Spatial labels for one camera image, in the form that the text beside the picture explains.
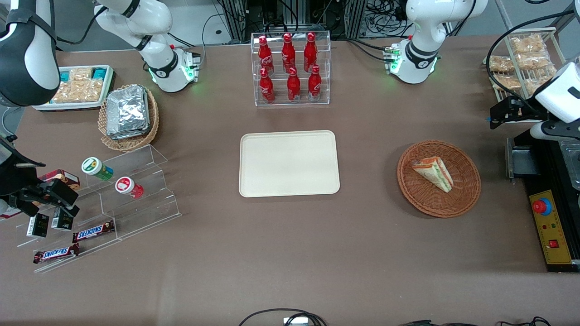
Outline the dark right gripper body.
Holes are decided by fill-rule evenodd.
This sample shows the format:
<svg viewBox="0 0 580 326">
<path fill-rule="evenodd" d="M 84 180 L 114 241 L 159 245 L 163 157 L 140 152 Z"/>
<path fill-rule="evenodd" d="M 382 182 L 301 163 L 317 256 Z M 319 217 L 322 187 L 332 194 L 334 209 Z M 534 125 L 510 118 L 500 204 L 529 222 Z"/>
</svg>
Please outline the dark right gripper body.
<svg viewBox="0 0 580 326">
<path fill-rule="evenodd" d="M 18 152 L 11 142 L 16 137 L 1 138 L 0 195 L 9 203 L 13 198 L 22 196 L 35 200 L 45 196 L 38 178 L 37 168 L 44 167 L 42 162 L 34 161 Z"/>
</svg>

